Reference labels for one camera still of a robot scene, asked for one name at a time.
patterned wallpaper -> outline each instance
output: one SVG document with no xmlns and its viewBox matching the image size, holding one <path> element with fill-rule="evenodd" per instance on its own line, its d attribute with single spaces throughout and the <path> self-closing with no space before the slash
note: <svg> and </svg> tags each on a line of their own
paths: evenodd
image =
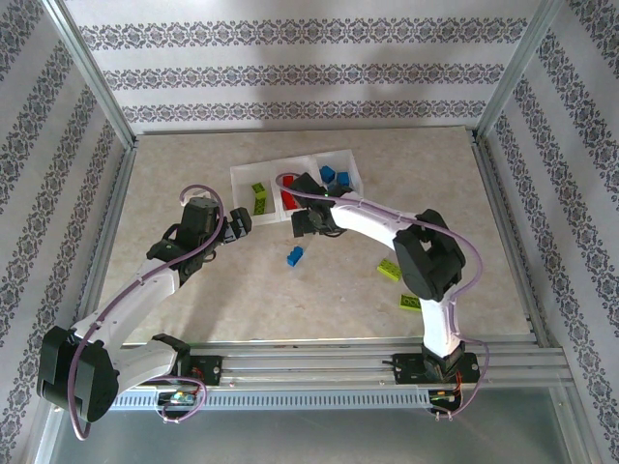
<svg viewBox="0 0 619 464">
<path fill-rule="evenodd" d="M 539 0 L 69 0 L 137 133 L 474 127 Z"/>
<path fill-rule="evenodd" d="M 21 462 L 43 335 L 73 321 L 124 153 L 36 0 L 0 0 L 0 463 Z"/>
<path fill-rule="evenodd" d="M 604 462 L 619 462 L 617 3 L 566 2 L 486 141 Z"/>
</svg>

red lego brick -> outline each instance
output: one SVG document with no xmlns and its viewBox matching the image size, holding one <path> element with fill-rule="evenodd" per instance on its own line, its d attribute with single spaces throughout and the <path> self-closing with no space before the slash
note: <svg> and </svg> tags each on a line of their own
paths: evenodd
<svg viewBox="0 0 619 464">
<path fill-rule="evenodd" d="M 293 176 L 283 176 L 284 187 L 290 187 L 293 181 L 294 181 Z M 297 202 L 295 201 L 294 197 L 287 191 L 283 191 L 281 193 L 281 199 L 283 200 L 283 206 L 285 207 L 286 210 L 296 210 L 299 208 L 299 205 L 297 205 Z"/>
<path fill-rule="evenodd" d="M 283 191 L 281 193 L 281 199 L 283 200 L 283 206 L 286 210 L 296 210 L 297 208 L 299 208 L 299 205 L 297 205 L 294 197 L 287 191 Z"/>
</svg>

gray marble surface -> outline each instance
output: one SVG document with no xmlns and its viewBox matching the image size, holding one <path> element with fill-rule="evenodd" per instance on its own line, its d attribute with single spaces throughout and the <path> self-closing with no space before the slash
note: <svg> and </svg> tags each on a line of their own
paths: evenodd
<svg viewBox="0 0 619 464">
<path fill-rule="evenodd" d="M 107 270 L 110 297 L 151 244 L 180 220 L 178 192 L 203 183 L 231 209 L 230 166 L 352 149 L 366 198 L 395 209 L 440 212 L 480 248 L 486 271 L 458 301 L 466 334 L 527 334 L 505 252 L 464 128 L 330 130 L 140 138 Z M 295 268 L 286 256 L 306 252 Z M 166 332 L 187 342 L 422 334 L 421 314 L 399 309 L 407 293 L 376 271 L 387 248 L 360 234 L 294 239 L 289 222 L 255 227 L 154 308 L 129 341 Z M 474 261 L 463 279 L 474 274 Z"/>
</svg>

yellow-green brick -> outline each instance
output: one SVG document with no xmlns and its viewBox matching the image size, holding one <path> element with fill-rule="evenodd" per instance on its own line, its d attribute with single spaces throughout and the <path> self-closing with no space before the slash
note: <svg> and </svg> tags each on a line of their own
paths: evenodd
<svg viewBox="0 0 619 464">
<path fill-rule="evenodd" d="M 255 203 L 253 204 L 253 215 L 260 216 L 264 215 L 264 210 L 267 206 L 266 198 L 256 198 Z"/>
<path fill-rule="evenodd" d="M 407 309 L 409 311 L 421 311 L 422 304 L 415 295 L 400 295 L 399 307 Z"/>
<path fill-rule="evenodd" d="M 253 189 L 253 194 L 255 195 L 256 200 L 266 200 L 267 198 L 267 190 L 264 189 L 264 186 L 261 183 L 257 183 L 251 186 Z"/>
<path fill-rule="evenodd" d="M 376 270 L 394 282 L 397 282 L 399 278 L 402 277 L 402 271 L 399 269 L 398 265 L 392 263 L 388 259 L 383 259 Z"/>
</svg>

white arm segment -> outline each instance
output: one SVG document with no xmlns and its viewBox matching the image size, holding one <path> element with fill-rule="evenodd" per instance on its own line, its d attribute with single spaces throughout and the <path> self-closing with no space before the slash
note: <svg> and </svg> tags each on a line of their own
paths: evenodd
<svg viewBox="0 0 619 464">
<path fill-rule="evenodd" d="M 358 199 L 361 197 L 350 192 L 342 198 Z M 397 210 L 390 210 L 398 216 L 414 215 L 402 214 Z M 367 235 L 381 244 L 394 249 L 394 238 L 399 230 L 406 229 L 410 224 L 396 219 L 382 217 L 379 214 L 362 210 L 355 205 L 336 205 L 331 209 L 334 222 L 343 229 L 354 230 Z M 450 327 L 449 298 L 451 291 L 445 294 L 442 301 L 421 300 L 422 316 L 424 318 L 424 345 L 435 355 L 444 358 L 454 352 L 460 340 Z M 454 311 L 454 327 L 457 330 L 456 312 Z"/>
<path fill-rule="evenodd" d="M 75 335 L 84 337 L 101 311 L 107 307 L 118 294 L 136 279 L 163 264 L 158 259 L 146 260 L 129 283 L 85 319 L 75 323 Z M 103 321 L 101 327 L 91 337 L 91 342 L 100 340 L 109 354 L 114 369 L 120 372 L 119 390 L 123 392 L 153 377 L 170 372 L 176 361 L 174 349 L 157 340 L 150 340 L 144 346 L 131 350 L 121 350 L 122 344 L 133 330 L 144 320 L 148 313 L 159 303 L 172 295 L 179 288 L 176 271 L 164 269 L 145 280 L 125 297 Z"/>
<path fill-rule="evenodd" d="M 440 358 L 451 355 L 459 346 L 460 339 L 452 332 L 449 323 L 449 298 L 452 290 L 445 294 L 440 302 L 422 300 L 422 317 L 424 318 L 424 346 Z M 456 311 L 454 310 L 454 327 L 457 328 Z"/>
<path fill-rule="evenodd" d="M 342 196 L 346 199 L 361 201 L 362 198 L 354 191 Z M 385 210 L 400 215 L 397 210 L 392 210 L 381 206 Z M 333 221 L 342 229 L 354 230 L 360 234 L 367 235 L 381 244 L 394 249 L 394 237 L 401 229 L 406 229 L 409 224 L 382 217 L 378 214 L 362 210 L 354 205 L 336 205 L 331 209 Z"/>
</svg>

